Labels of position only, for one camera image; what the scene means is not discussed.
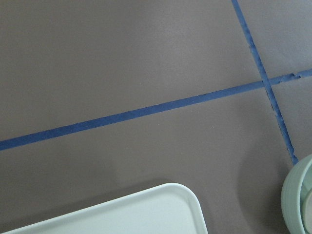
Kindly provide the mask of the cream bear serving tray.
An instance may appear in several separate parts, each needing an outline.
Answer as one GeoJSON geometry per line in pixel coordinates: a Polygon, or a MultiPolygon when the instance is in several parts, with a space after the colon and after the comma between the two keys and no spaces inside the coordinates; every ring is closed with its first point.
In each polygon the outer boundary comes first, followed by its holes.
{"type": "Polygon", "coordinates": [[[165,183],[11,230],[12,234],[206,234],[196,195],[165,183]]]}

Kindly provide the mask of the light green bowl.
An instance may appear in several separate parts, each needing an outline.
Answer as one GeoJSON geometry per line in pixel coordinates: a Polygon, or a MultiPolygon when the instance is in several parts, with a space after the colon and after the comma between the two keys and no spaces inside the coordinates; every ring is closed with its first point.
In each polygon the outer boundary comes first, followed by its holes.
{"type": "Polygon", "coordinates": [[[312,191],[312,156],[300,160],[288,173],[281,191],[285,224],[292,234],[307,234],[304,225],[304,201],[312,191]]]}

